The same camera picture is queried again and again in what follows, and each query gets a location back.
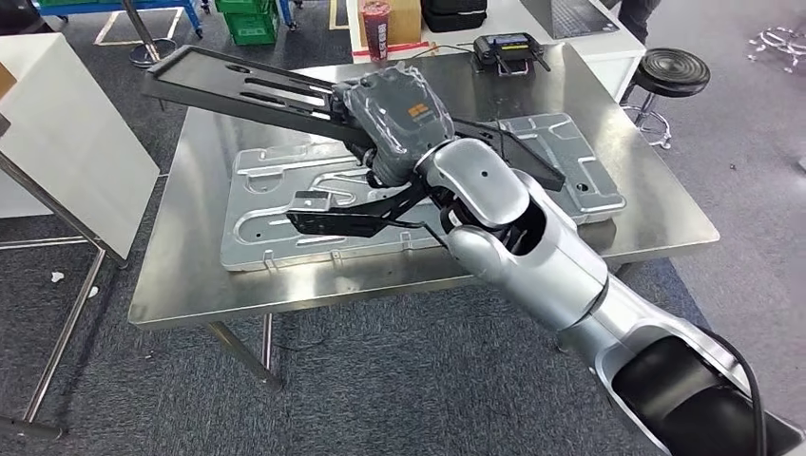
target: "white desk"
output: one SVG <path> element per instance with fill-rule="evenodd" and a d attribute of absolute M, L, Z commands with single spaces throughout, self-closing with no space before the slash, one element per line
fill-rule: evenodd
<path fill-rule="evenodd" d="M 358 31 L 358 1 L 347 0 L 347 19 L 353 52 L 366 49 L 361 46 Z M 593 0 L 591 3 L 604 12 L 614 24 L 617 24 L 620 30 L 612 33 L 554 40 L 548 36 L 548 32 L 528 12 L 520 0 L 489 0 L 488 17 L 482 27 L 448 33 L 433 33 L 423 22 L 421 41 L 436 45 L 452 45 L 472 49 L 473 40 L 481 35 L 518 31 L 529 33 L 541 44 L 565 41 L 574 46 L 574 49 L 582 56 L 585 63 L 593 71 L 593 74 L 599 78 L 602 86 L 607 89 L 613 99 L 619 100 L 624 94 L 627 83 L 629 83 L 633 72 L 635 72 L 635 68 L 638 66 L 641 57 L 643 57 L 646 48 L 624 28 L 622 23 L 604 5 L 597 0 Z M 407 59 L 423 50 L 426 49 L 423 47 L 414 50 L 391 52 L 389 58 L 394 60 Z M 436 52 L 442 55 L 459 51 L 442 47 Z M 355 63 L 366 63 L 370 61 L 370 58 L 368 56 L 354 56 L 353 61 Z"/>

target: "black bracket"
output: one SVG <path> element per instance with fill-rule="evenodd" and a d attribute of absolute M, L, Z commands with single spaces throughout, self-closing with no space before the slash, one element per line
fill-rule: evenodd
<path fill-rule="evenodd" d="M 181 47 L 150 68 L 143 94 L 343 141 L 362 161 L 374 148 L 369 135 L 351 123 L 333 83 L 200 47 Z M 529 173 L 546 189 L 563 187 L 565 176 L 510 132 L 453 121 L 458 136 L 486 142 L 510 166 Z"/>

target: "metal table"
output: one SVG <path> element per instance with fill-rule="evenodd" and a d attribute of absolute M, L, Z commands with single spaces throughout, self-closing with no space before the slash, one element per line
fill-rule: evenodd
<path fill-rule="evenodd" d="M 580 234 L 617 264 L 671 257 L 719 240 L 708 217 L 686 193 L 571 46 L 552 45 L 541 69 L 501 79 L 476 74 L 468 54 L 416 59 L 451 114 L 490 121 L 565 112 L 579 126 L 620 191 L 626 209 Z M 329 81 L 360 76 L 377 64 L 323 66 L 301 73 Z M 129 321 L 144 330 L 205 324 L 260 378 L 271 314 L 353 299 L 455 287 L 474 280 L 440 248 L 231 274 L 220 264 L 221 235 L 233 159 L 243 149 L 308 142 L 310 135 L 188 110 L 137 284 Z M 266 315 L 263 362 L 221 323 Z"/>

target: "black cable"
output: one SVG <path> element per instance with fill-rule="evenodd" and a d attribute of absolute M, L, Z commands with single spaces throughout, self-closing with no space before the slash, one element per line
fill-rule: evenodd
<path fill-rule="evenodd" d="M 473 53 L 473 51 L 470 50 L 470 49 L 464 49 L 464 48 L 461 48 L 461 47 L 451 46 L 451 45 L 439 45 L 439 46 L 429 47 L 428 50 L 424 50 L 424 51 L 420 52 L 419 54 L 415 54 L 413 57 L 409 57 L 409 58 L 410 59 L 416 59 L 417 57 L 419 57 L 419 56 L 421 56 L 423 54 L 427 54 L 427 53 L 432 52 L 434 50 L 437 50 L 439 48 L 451 48 L 451 49 L 462 50 L 462 51 L 465 51 L 465 52 Z"/>
<path fill-rule="evenodd" d="M 401 221 L 401 220 L 385 220 L 386 224 L 389 226 L 396 226 L 397 228 L 409 228 L 410 230 L 418 229 L 418 228 L 425 228 L 429 234 L 439 242 L 439 245 L 445 247 L 448 250 L 448 244 L 445 243 L 442 238 L 436 234 L 436 232 L 429 226 L 428 223 L 424 221 Z"/>
<path fill-rule="evenodd" d="M 702 326 L 699 327 L 700 331 L 711 336 L 716 340 L 724 349 L 729 351 L 739 362 L 739 365 L 744 369 L 744 374 L 747 376 L 747 382 L 750 384 L 750 401 L 753 404 L 753 426 L 756 430 L 756 454 L 757 456 L 767 456 L 767 422 L 764 406 L 761 402 L 761 393 L 758 390 L 758 380 L 753 370 L 750 368 L 750 363 L 742 356 L 741 352 L 736 347 L 731 345 L 730 342 L 724 339 L 719 334 L 708 330 Z"/>

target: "black bag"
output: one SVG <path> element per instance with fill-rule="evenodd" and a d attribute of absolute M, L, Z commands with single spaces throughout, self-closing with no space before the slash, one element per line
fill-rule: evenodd
<path fill-rule="evenodd" d="M 421 5 L 435 33 L 478 29 L 487 19 L 487 0 L 421 0 Z"/>

